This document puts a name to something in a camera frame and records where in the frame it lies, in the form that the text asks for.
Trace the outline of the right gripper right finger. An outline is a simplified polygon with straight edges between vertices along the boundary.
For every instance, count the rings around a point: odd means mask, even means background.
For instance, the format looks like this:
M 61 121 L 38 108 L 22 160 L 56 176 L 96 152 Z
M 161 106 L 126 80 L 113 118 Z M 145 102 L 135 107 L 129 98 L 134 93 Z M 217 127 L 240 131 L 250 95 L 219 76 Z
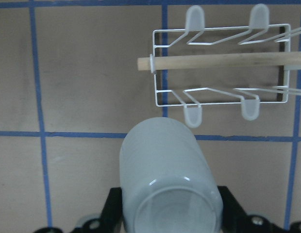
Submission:
M 224 233 L 301 233 L 301 221 L 294 222 L 289 229 L 283 229 L 260 215 L 245 212 L 232 192 L 226 186 L 217 187 L 222 201 L 223 214 L 221 230 Z

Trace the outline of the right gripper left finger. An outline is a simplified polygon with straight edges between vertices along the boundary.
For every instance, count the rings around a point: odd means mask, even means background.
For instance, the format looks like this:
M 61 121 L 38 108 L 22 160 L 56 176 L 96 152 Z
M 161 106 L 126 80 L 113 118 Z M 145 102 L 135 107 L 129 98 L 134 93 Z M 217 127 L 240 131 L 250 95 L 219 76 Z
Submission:
M 119 233 L 122 221 L 122 190 L 120 187 L 114 187 L 110 189 L 101 213 L 83 216 L 71 232 Z

